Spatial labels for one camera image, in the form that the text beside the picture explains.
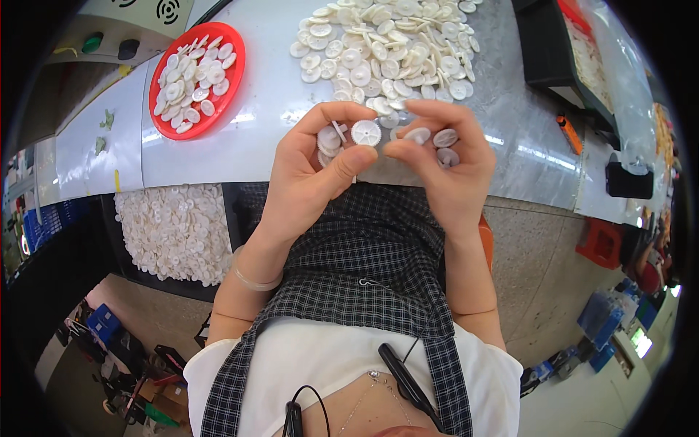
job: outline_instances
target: woman's left hand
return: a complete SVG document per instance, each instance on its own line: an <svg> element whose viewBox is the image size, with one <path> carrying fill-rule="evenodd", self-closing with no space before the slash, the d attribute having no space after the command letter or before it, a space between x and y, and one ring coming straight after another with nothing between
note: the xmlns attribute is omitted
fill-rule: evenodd
<svg viewBox="0 0 699 437"><path fill-rule="evenodd" d="M335 120L349 129L359 120L373 120L374 110L354 102L319 103L282 138L272 166L267 202L260 226L278 242L293 242L310 228L331 199L340 196L354 176L378 158L376 149L355 146L350 131L347 148L329 166L321 169L316 134Z"/></svg>

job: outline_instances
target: green plastic scrap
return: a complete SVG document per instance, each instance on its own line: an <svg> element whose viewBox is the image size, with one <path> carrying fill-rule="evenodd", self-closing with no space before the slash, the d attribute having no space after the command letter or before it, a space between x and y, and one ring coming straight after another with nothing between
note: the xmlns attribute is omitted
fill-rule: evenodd
<svg viewBox="0 0 699 437"><path fill-rule="evenodd" d="M104 150L104 148L107 146L107 142L104 141L103 136L98 136L97 141L94 144L94 154L99 155L99 153Z"/></svg>
<svg viewBox="0 0 699 437"><path fill-rule="evenodd" d="M104 110L104 116L106 120L99 123L100 127L106 127L108 131L112 130L112 123L114 123L114 114L110 114L108 109Z"/></svg>

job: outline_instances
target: checkered apron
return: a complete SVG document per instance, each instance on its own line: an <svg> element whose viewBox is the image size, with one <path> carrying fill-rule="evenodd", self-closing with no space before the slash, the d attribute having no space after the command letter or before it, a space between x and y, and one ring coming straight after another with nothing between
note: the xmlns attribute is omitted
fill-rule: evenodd
<svg viewBox="0 0 699 437"><path fill-rule="evenodd" d="M243 185L248 232L260 220L267 186ZM421 336L439 417L449 434L471 436L454 325L437 279L443 250L424 190L352 185L291 248L282 284L214 380L201 435L236 435L257 329L291 316Z"/></svg>

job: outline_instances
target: silver necklace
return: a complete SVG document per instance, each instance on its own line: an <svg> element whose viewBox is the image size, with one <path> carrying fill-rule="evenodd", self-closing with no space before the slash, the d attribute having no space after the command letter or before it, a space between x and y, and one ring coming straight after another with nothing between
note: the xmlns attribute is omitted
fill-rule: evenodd
<svg viewBox="0 0 699 437"><path fill-rule="evenodd" d="M369 388L366 389L366 391L364 392L364 394L361 395L361 397L359 398L359 401L357 401L356 405L354 406L354 409L353 409L352 412L349 414L349 417L347 418L347 421L345 422L345 424L343 425L343 427L340 428L340 432L338 432L338 436L339 436L340 434L343 433L343 431L345 430L345 427L347 427L347 424L350 423L350 420L352 419L352 416L354 416L354 412L357 410L357 408L359 408L359 404L361 403L362 399L364 399L364 396L366 396L366 394L369 393L369 390L371 390L372 387L374 387L375 385L384 385L384 386L391 392L391 395L393 395L394 399L396 400L396 402L398 402L398 405L401 407L401 410L403 411L403 415L405 416L405 420L408 422L409 425L412 426L412 423L411 423L411 421L410 421L410 418L408 417L408 414L406 413L405 409L403 408L403 404L401 403L401 400L398 399L398 397L396 396L396 393L393 391L393 387L391 387L391 386L389 385L388 380L387 380L387 379L384 379L383 381L381 381L381 380L379 379L379 377L381 376L381 373L380 373L380 372L377 372L377 371L369 371L369 372L366 373L366 375L367 375L369 378L371 378L371 380L373 381L373 384L370 385Z"/></svg>

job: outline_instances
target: bracelet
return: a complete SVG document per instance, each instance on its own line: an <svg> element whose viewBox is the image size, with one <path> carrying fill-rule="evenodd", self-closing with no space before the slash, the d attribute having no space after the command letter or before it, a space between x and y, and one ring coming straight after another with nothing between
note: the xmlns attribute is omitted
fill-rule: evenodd
<svg viewBox="0 0 699 437"><path fill-rule="evenodd" d="M284 276L283 270L281 273L279 273L279 277L277 279L266 284L258 284L257 282L253 282L247 279L245 276L243 276L243 274L238 270L238 255L240 254L240 251L243 249L243 247L245 247L245 245L240 246L236 249L235 252L233 252L233 259L231 260L231 269L234 272L236 272L236 276L238 276L238 279L240 279L240 281L246 288L255 292L268 292L272 289L277 288L279 284L282 283L282 277Z"/></svg>

